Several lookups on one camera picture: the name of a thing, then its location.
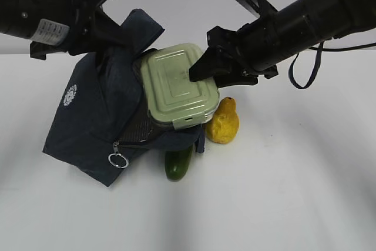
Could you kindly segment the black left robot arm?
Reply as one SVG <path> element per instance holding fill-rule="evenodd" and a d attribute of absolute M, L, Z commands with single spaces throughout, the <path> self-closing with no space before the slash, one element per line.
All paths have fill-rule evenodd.
<path fill-rule="evenodd" d="M 101 8 L 108 0 L 1 0 L 1 33 L 30 41 L 31 58 L 132 47 L 130 30 Z"/>

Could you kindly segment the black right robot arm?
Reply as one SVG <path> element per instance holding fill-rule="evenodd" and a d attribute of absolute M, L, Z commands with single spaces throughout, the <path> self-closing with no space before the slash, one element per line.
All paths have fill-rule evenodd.
<path fill-rule="evenodd" d="M 215 26 L 208 47 L 189 69 L 192 82 L 212 78 L 219 88 L 256 85 L 278 75 L 278 63 L 332 39 L 375 28 L 375 0 L 296 0 L 276 9 L 268 0 L 235 0 L 256 17 L 236 31 Z"/>

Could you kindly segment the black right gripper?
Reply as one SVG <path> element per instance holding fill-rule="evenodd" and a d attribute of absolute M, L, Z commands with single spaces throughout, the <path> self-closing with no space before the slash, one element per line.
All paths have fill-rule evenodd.
<path fill-rule="evenodd" d="M 245 24 L 238 31 L 215 26 L 207 32 L 208 48 L 189 69 L 191 82 L 213 78 L 218 88 L 254 86 L 258 76 L 278 75 L 276 65 L 261 62 L 271 48 L 265 19 Z"/>

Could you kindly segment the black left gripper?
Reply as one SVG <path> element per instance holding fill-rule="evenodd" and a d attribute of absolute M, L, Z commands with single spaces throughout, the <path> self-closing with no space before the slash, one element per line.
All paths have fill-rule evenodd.
<path fill-rule="evenodd" d="M 129 28 L 113 21 L 101 8 L 107 0 L 36 0 L 37 22 L 31 32 L 30 56 L 70 55 L 102 51 L 111 46 L 136 47 Z"/>

